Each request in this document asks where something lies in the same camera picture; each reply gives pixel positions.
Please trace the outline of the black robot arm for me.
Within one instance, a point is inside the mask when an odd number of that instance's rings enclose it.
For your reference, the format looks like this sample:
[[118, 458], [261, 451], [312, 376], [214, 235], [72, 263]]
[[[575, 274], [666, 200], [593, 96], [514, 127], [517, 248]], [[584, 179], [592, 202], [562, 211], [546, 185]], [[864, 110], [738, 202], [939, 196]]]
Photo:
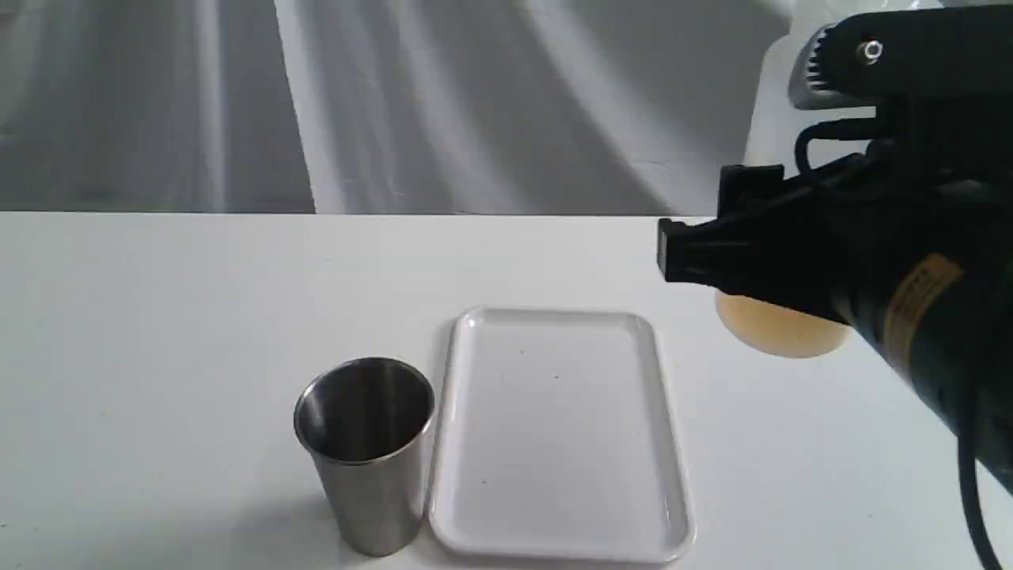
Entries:
[[858, 12], [788, 87], [821, 120], [782, 165], [721, 170], [719, 213], [658, 223], [669, 283], [850, 325], [1011, 487], [1011, 7]]

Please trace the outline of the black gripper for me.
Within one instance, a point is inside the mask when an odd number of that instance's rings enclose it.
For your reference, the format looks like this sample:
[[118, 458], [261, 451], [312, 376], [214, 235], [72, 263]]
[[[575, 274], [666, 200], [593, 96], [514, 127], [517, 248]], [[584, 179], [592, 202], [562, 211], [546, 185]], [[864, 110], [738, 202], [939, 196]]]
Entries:
[[1011, 55], [1009, 4], [821, 26], [792, 67], [793, 108], [914, 101], [804, 127], [795, 177], [724, 166], [715, 218], [656, 222], [663, 280], [879, 333], [921, 328], [938, 308], [1010, 327]]

